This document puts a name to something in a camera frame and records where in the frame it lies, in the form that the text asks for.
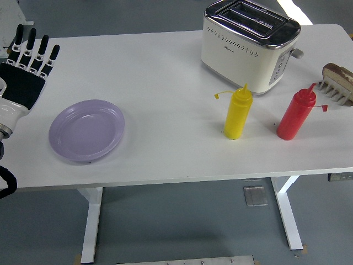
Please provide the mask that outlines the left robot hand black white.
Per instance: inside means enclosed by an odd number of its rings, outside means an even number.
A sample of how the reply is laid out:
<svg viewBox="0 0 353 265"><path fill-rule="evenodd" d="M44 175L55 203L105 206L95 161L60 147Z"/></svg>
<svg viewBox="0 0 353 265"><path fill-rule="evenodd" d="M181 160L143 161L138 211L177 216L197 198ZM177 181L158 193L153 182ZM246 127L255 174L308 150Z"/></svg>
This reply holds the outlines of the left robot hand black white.
<svg viewBox="0 0 353 265"><path fill-rule="evenodd" d="M39 49L34 55L36 29L30 30L24 49L23 31L24 26L19 24L10 54L6 61L1 63L1 132L5 137L9 137L18 120L33 109L60 50L60 46L55 45L45 61L49 37L42 37Z"/></svg>

